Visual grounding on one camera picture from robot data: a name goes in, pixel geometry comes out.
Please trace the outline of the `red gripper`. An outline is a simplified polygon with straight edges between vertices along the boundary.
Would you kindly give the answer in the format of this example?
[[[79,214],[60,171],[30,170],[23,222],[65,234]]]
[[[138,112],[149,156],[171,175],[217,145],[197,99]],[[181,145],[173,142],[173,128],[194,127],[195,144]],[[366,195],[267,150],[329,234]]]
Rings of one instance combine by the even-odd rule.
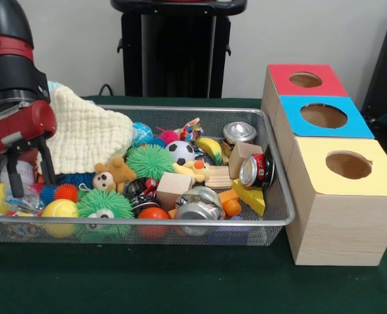
[[[0,154],[6,152],[8,179],[15,198],[24,196],[22,179],[16,169],[18,157],[23,153],[20,147],[31,146],[37,139],[42,175],[47,184],[56,183],[50,149],[46,144],[46,139],[54,136],[56,128],[55,113],[43,100],[27,105],[21,103],[0,112]]]

